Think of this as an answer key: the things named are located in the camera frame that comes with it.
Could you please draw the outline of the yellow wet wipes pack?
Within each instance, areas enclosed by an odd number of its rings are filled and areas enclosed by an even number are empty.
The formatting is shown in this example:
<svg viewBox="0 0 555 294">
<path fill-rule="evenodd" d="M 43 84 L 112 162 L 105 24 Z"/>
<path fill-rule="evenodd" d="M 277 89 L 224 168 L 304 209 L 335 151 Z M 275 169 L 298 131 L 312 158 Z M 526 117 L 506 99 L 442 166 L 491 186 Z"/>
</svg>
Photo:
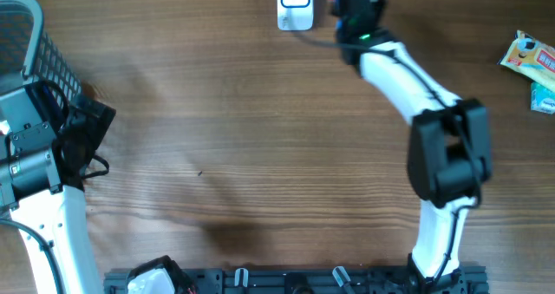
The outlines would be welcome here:
<svg viewBox="0 0 555 294">
<path fill-rule="evenodd" d="M 554 48 L 525 31 L 517 30 L 515 39 L 499 64 L 525 75 L 554 91 Z"/>
</svg>

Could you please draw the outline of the green tissue pack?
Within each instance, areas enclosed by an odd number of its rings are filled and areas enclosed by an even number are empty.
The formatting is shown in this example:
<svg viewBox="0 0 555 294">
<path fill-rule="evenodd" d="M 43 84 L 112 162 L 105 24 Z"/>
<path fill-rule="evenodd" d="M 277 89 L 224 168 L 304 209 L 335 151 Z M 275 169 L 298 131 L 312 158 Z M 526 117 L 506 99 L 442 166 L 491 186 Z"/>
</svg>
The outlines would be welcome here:
<svg viewBox="0 0 555 294">
<path fill-rule="evenodd" d="M 531 85 L 531 110 L 544 114 L 555 113 L 554 93 L 537 82 Z"/>
</svg>

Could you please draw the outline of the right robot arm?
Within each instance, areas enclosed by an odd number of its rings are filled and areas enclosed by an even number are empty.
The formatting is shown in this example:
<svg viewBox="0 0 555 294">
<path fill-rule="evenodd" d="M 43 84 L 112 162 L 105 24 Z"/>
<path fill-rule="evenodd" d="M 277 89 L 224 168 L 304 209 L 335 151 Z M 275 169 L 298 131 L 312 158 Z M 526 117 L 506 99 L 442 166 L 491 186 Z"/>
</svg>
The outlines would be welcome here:
<svg viewBox="0 0 555 294">
<path fill-rule="evenodd" d="M 404 293 L 487 293 L 486 269 L 462 265 L 470 211 L 493 173 L 487 109 L 443 88 L 379 22 L 386 0 L 332 0 L 336 43 L 347 65 L 376 87 L 409 127 L 407 175 L 420 200 L 408 264 L 381 282 Z"/>
</svg>

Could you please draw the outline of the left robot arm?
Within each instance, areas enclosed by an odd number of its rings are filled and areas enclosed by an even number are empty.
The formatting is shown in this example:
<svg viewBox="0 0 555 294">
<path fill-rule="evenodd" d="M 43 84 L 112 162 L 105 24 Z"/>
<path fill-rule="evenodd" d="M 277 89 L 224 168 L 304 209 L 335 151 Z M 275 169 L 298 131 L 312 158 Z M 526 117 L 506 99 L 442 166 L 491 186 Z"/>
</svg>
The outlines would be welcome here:
<svg viewBox="0 0 555 294">
<path fill-rule="evenodd" d="M 90 162 L 102 160 L 95 151 L 115 111 L 58 93 L 41 81 L 1 96 L 10 128 L 1 144 L 1 207 L 10 212 L 7 225 L 23 233 L 39 290 L 99 293 L 83 182 Z"/>
</svg>

